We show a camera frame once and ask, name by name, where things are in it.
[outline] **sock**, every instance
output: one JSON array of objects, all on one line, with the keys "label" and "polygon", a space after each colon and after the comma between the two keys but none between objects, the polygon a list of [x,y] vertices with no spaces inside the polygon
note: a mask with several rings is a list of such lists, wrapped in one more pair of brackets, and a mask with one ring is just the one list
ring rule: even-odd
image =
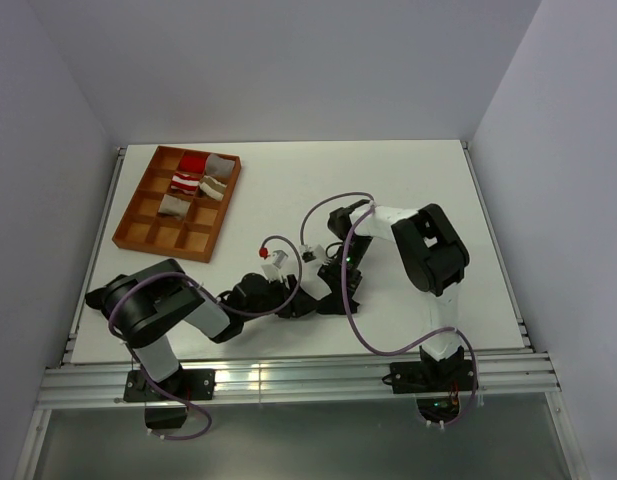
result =
[{"label": "sock", "polygon": [[204,173],[206,168],[206,158],[193,157],[192,155],[184,155],[184,158],[179,162],[179,170],[192,173]]},{"label": "sock", "polygon": [[206,175],[213,177],[229,177],[232,169],[235,168],[235,162],[219,155],[211,153],[206,160]]},{"label": "sock", "polygon": [[188,212],[188,207],[190,207],[190,202],[171,195],[164,195],[161,205],[159,205],[159,213],[183,220]]},{"label": "sock", "polygon": [[199,189],[218,202],[224,199],[224,193],[226,193],[226,186],[208,175],[199,182]]},{"label": "sock", "polygon": [[170,188],[173,190],[181,190],[186,195],[194,195],[198,183],[199,179],[197,177],[177,172],[172,176]]}]

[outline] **white enclosure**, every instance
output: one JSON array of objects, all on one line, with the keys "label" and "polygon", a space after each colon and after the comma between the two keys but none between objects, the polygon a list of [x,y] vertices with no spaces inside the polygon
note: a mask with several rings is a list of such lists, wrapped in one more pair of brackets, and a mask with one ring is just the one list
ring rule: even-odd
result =
[{"label": "white enclosure", "polygon": [[471,142],[531,339],[617,478],[617,0],[0,0],[0,478],[112,145],[394,139]]}]

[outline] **wooden compartment tray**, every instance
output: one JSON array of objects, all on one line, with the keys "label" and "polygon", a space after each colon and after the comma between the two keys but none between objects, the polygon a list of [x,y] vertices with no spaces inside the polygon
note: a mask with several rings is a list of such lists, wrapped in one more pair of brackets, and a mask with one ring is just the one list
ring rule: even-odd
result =
[{"label": "wooden compartment tray", "polygon": [[[205,195],[199,186],[194,195],[171,188],[172,176],[176,172],[199,179],[204,176],[203,173],[180,169],[184,156],[206,158],[208,155],[210,152],[157,147],[115,231],[113,242],[128,250],[209,262],[241,171],[239,157],[215,153],[235,162],[230,177],[215,177],[226,184],[221,201]],[[158,213],[164,195],[190,202],[183,220]]]}]

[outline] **bracket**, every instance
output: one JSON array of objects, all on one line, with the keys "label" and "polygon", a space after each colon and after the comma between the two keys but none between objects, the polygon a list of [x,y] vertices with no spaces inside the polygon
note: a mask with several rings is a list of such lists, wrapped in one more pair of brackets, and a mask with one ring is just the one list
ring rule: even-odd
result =
[{"label": "bracket", "polygon": [[390,364],[390,374],[383,378],[386,385],[392,387],[395,395],[405,393],[439,393],[449,392],[454,381],[460,392],[472,391],[472,362],[461,361],[451,376],[438,382],[426,379],[426,367],[423,362],[395,362]]},{"label": "bracket", "polygon": [[[212,400],[215,391],[215,371],[212,369],[184,369],[181,391],[176,396],[189,400]],[[124,402],[163,402],[167,398],[153,391],[139,370],[131,370],[126,377]]]}]

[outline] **white tabletop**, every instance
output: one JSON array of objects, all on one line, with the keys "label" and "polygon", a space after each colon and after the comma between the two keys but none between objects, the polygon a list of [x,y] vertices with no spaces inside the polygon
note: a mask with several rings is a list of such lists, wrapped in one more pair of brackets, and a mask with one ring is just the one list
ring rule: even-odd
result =
[{"label": "white tabletop", "polygon": [[[132,274],[163,257],[122,250],[112,242],[123,212],[155,151],[156,145],[127,150],[106,223],[89,289],[120,273]],[[185,148],[239,155],[242,172],[208,264],[178,260],[186,273],[219,293],[244,274],[262,273],[257,255],[270,234],[298,243],[301,219],[315,203],[346,191],[367,191],[377,203],[420,208],[442,206],[470,253],[461,283],[460,329],[476,349],[522,348],[523,341],[488,232],[475,186],[459,141],[372,141],[228,143],[185,145]],[[327,245],[328,213],[354,198],[322,207],[308,222],[307,243]],[[270,244],[284,248],[284,244]],[[394,244],[375,240],[360,270],[363,281],[355,295],[355,316],[365,338],[380,349],[395,349],[426,333],[424,294],[408,280]],[[281,358],[368,353],[343,316],[311,315],[284,320],[256,319],[224,344],[214,344],[199,331],[180,323],[168,334],[180,359]],[[84,307],[74,363],[129,360],[126,349],[108,332],[98,311]]]}]

